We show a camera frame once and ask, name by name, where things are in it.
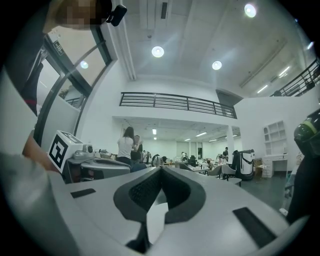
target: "green object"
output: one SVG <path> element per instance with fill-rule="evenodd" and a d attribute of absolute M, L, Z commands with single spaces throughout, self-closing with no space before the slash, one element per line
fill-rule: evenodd
<path fill-rule="evenodd" d="M 320 156 L 320 108 L 308 115 L 294 130 L 294 141 L 302 154 L 313 158 Z"/>

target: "window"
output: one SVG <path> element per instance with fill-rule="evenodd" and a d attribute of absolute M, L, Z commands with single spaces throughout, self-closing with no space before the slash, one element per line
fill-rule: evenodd
<path fill-rule="evenodd" d="M 43 48 L 47 56 L 38 80 L 33 137 L 47 151 L 57 130 L 76 133 L 85 99 L 112 60 L 99 28 L 59 26 L 45 36 Z"/>

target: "woman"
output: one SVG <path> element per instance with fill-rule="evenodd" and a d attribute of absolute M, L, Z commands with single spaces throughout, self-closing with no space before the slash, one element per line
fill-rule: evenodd
<path fill-rule="evenodd" d="M 127 165 L 133 166 L 131 160 L 131 151 L 137 151 L 139 146 L 142 144 L 141 141 L 138 142 L 137 145 L 134 143 L 135 140 L 135 132 L 132 127 L 128 127 L 122 138 L 118 140 L 119 151 L 116 160 Z"/>

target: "black window frame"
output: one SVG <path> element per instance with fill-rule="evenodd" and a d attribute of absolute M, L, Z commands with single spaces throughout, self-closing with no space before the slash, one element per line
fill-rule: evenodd
<path fill-rule="evenodd" d="M 49 36 L 48 35 L 44 36 L 43 46 L 48 51 L 48 56 L 46 60 L 56 70 L 56 72 L 60 75 L 60 77 L 56 80 L 56 82 L 52 86 L 52 89 L 46 96 L 45 101 L 42 105 L 41 111 L 39 113 L 37 123 L 34 128 L 33 138 L 40 147 L 42 144 L 42 138 L 43 138 L 46 121 L 50 113 L 52 104 L 56 99 L 56 97 L 58 97 L 58 93 L 61 87 L 64 85 L 65 81 L 69 79 L 69 81 L 72 83 L 72 86 L 76 90 L 78 90 L 81 93 L 81 95 L 85 97 L 84 102 L 82 103 L 81 110 L 77 118 L 75 127 L 74 127 L 74 131 L 73 131 L 73 135 L 76 135 L 79 121 L 82 116 L 83 109 L 86 106 L 87 99 L 90 96 L 94 86 L 96 85 L 98 80 L 101 78 L 102 74 L 106 71 L 107 67 L 113 61 L 109 54 L 109 51 L 106 45 L 106 40 L 103 37 L 101 28 L 93 27 L 91 28 L 91 32 L 96 45 L 92 47 L 90 50 L 88 50 L 84 55 L 82 55 L 74 64 L 68 57 L 67 53 L 59 55 Z M 102 69 L 102 71 L 99 73 L 99 75 L 96 77 L 93 84 L 90 85 L 86 81 L 86 79 L 80 74 L 80 72 L 77 70 L 77 66 L 80 64 L 81 61 L 83 61 L 87 56 L 89 56 L 97 48 L 99 49 L 99 52 L 102 56 L 105 66 Z"/>

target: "white shelf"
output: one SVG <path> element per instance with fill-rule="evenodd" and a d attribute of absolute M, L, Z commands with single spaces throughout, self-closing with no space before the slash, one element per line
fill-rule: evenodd
<path fill-rule="evenodd" d="M 285 124 L 278 121 L 263 128 L 264 144 L 266 155 L 282 153 L 285 150 L 287 136 Z"/>

